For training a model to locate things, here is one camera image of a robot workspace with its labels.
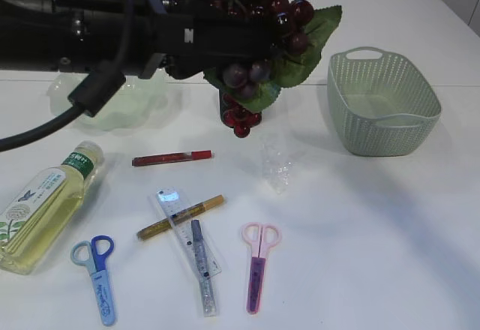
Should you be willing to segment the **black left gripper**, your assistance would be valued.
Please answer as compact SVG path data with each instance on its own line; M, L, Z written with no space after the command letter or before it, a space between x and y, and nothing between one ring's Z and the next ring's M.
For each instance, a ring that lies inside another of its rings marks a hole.
M273 43L266 25L220 13L210 18L161 13L153 18L152 50L165 56L163 66L176 80L236 62L266 59Z

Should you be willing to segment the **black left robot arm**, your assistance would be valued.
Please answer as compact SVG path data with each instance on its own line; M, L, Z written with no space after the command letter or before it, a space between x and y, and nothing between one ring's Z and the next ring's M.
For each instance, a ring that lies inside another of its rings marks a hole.
M268 58L274 35L261 19L238 19L206 0L132 0L125 75L166 68L177 80L234 62ZM116 56L122 0L1 0L1 68L87 73Z

